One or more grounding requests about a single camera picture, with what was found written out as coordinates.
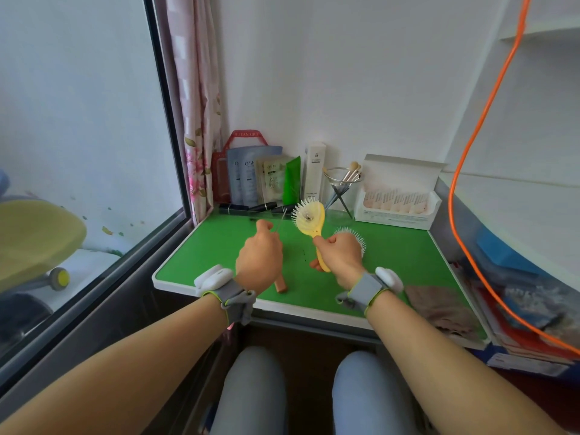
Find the light blue jeans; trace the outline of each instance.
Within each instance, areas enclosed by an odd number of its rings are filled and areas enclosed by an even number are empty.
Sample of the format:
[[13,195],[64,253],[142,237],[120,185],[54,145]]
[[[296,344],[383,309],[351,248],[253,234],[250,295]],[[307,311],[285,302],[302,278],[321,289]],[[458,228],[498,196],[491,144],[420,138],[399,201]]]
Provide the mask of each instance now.
[[[397,374],[366,351],[349,354],[338,367],[332,410],[336,435],[417,433]],[[211,435],[285,433],[282,369],[265,348],[246,348],[227,374]]]

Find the hand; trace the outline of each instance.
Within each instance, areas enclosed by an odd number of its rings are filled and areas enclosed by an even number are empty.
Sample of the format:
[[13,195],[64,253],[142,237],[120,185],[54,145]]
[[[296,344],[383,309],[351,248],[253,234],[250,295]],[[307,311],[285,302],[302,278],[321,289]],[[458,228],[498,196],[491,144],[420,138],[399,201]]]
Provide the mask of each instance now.
[[[338,284],[346,290],[352,289],[366,272],[363,267],[361,245],[353,234],[344,232],[332,235],[325,240],[314,237],[312,242],[320,250],[324,262],[337,277]],[[323,271],[318,259],[310,263],[310,267]]]
[[236,260],[236,282],[261,294],[282,273],[282,242],[270,232],[272,223],[258,220],[257,232],[249,237]]

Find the towel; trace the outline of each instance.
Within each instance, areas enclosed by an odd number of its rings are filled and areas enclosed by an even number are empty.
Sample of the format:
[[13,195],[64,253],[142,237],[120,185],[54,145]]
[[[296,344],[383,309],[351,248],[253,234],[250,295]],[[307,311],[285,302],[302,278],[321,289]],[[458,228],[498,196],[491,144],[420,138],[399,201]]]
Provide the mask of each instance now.
[[432,326],[445,334],[479,340],[479,322],[455,290],[436,285],[407,285],[405,293],[412,307]]

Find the cable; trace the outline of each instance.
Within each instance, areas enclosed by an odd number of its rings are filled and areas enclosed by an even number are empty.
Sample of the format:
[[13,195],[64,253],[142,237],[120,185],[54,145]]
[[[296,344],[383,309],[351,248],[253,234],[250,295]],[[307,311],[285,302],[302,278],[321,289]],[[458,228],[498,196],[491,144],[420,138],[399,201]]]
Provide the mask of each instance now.
[[528,15],[530,1],[531,0],[523,0],[523,2],[522,2],[520,17],[519,17],[518,25],[517,25],[517,34],[516,34],[516,39],[513,43],[513,47],[511,48],[511,51],[504,62],[504,66],[502,67],[501,71],[499,72],[497,81],[495,82],[495,86],[491,90],[491,93],[489,94],[489,98],[487,100],[487,103],[485,104],[485,107],[483,108],[482,115],[479,117],[479,121],[477,122],[477,125],[475,126],[475,130],[473,131],[471,138],[469,138],[467,145],[463,149],[463,153],[461,154],[461,159],[459,160],[459,163],[457,164],[457,168],[455,169],[455,173],[453,174],[453,181],[451,182],[451,187],[449,188],[449,200],[448,200],[449,223],[451,225],[451,231],[453,232],[453,236],[455,237],[455,239],[459,243],[459,246],[463,250],[463,253],[465,253],[465,256],[467,256],[469,263],[472,265],[473,270],[475,271],[475,274],[477,274],[477,276],[482,280],[483,285],[485,286],[485,288],[487,288],[487,291],[489,292],[489,294],[491,296],[493,296],[493,298],[497,301],[497,303],[500,304],[510,316],[512,316],[516,321],[518,321],[519,323],[524,325],[526,328],[532,330],[534,333],[538,334],[539,336],[542,336],[544,339],[549,340],[550,342],[553,342],[559,346],[562,346],[563,348],[566,348],[567,350],[572,351],[580,356],[579,349],[577,349],[577,348],[575,348],[575,347],[573,347],[565,342],[562,342],[560,339],[557,339],[556,337],[550,336],[549,334],[545,333],[544,331],[529,324],[528,322],[523,320],[521,317],[519,317],[516,313],[514,313],[505,304],[505,302],[498,296],[498,294],[494,291],[494,289],[491,287],[491,285],[489,285],[489,282],[487,282],[487,279],[483,276],[482,272],[477,267],[477,264],[475,263],[473,256],[471,256],[471,254],[468,251],[468,248],[465,246],[465,244],[461,240],[461,237],[457,233],[457,230],[455,229],[455,219],[453,218],[453,196],[455,195],[455,186],[457,185],[457,179],[459,178],[459,173],[461,172],[461,168],[463,167],[463,164],[465,163],[465,159],[468,156],[469,149],[471,149],[473,142],[475,141],[475,139],[477,138],[477,135],[479,134],[479,131],[482,129],[482,125],[485,122],[487,114],[489,113],[489,109],[491,108],[491,105],[494,103],[495,96],[498,94],[499,87],[501,86],[502,81],[504,80],[504,76],[505,76],[506,71],[508,70],[508,68],[511,64],[511,60],[513,59],[518,47],[520,46],[521,38],[524,35],[524,31],[526,30],[526,17]]

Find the glass window pane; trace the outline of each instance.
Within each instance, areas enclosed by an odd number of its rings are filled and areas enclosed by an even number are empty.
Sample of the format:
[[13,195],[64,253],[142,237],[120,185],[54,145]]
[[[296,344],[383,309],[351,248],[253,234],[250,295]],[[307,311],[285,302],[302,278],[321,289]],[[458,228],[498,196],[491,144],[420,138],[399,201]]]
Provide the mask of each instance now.
[[142,0],[0,0],[0,356],[183,207]]

